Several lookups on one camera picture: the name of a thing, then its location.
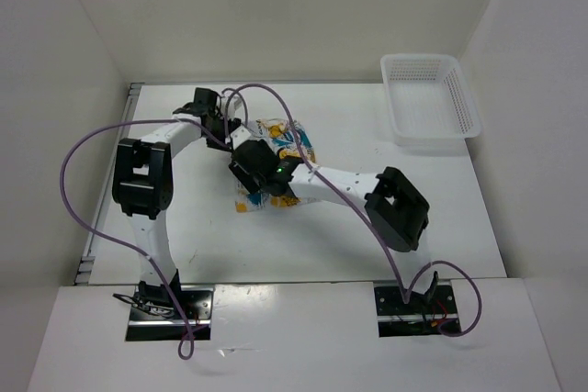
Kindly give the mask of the printed white yellow teal shorts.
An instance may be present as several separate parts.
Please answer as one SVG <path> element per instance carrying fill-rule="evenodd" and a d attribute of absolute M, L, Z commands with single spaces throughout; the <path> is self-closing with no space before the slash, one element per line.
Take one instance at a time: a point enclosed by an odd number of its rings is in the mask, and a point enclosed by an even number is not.
<path fill-rule="evenodd" d="M 307 158 L 316 160 L 315 150 L 307 136 L 305 128 L 294 121 L 294 129 L 282 118 L 257 119 L 250 121 L 246 127 L 256 140 L 266 141 L 280 159 L 285 156 L 299 157 L 294 133 L 300 137 L 301 148 Z M 289 196 L 271 196 L 268 193 L 257 192 L 250 194 L 245 187 L 235 181 L 235 210 L 237 213 L 248 213 L 267 208 L 287 208 L 308 205 L 315 202 L 312 198 L 294 198 Z"/>

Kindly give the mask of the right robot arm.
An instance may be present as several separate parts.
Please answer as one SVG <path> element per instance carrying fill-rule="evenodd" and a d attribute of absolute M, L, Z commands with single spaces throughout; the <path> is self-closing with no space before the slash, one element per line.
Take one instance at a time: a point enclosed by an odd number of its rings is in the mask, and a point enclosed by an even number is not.
<path fill-rule="evenodd" d="M 430 205 L 397 168 L 362 174 L 320 166 L 304 156 L 281 157 L 260 139 L 232 138 L 230 170 L 249 193 L 312 199 L 349 207 L 389 261 L 404 305 L 423 312 L 435 302 L 437 272 L 419 255 Z"/>

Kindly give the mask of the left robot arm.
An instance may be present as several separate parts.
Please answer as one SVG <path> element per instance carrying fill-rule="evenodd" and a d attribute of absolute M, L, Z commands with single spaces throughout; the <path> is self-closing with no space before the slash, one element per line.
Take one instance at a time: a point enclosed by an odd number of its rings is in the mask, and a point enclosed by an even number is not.
<path fill-rule="evenodd" d="M 240 107 L 246 104 L 239 95 L 230 99 L 228 90 L 219 94 L 198 87 L 193 100 L 156 130 L 118 144 L 112 196 L 130 221 L 135 246 L 143 252 L 138 301 L 163 318 L 175 317 L 184 305 L 166 227 L 174 194 L 173 159 L 201 139 L 213 149 L 229 151 L 229 135 L 248 121 L 234 115 Z"/>

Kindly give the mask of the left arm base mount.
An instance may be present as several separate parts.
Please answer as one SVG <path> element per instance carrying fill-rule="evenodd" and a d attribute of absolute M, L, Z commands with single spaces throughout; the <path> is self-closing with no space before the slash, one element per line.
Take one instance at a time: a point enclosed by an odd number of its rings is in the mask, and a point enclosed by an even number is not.
<path fill-rule="evenodd" d="M 158 306 L 132 296 L 115 293 L 116 300 L 130 306 L 126 331 L 127 342 L 180 341 L 187 339 L 187 328 L 174 306 Z M 183 286 L 179 297 L 196 341 L 208 341 L 214 298 L 213 286 Z"/>

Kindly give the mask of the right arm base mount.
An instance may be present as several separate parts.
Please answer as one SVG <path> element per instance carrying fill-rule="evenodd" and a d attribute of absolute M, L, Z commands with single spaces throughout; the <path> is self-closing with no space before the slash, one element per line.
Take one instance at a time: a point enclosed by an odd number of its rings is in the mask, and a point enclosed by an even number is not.
<path fill-rule="evenodd" d="M 374 298 L 380 338 L 440 335 L 441 330 L 461 332 L 449 282 L 440 283 L 430 297 L 413 293 L 408 304 L 397 286 L 375 284 Z"/>

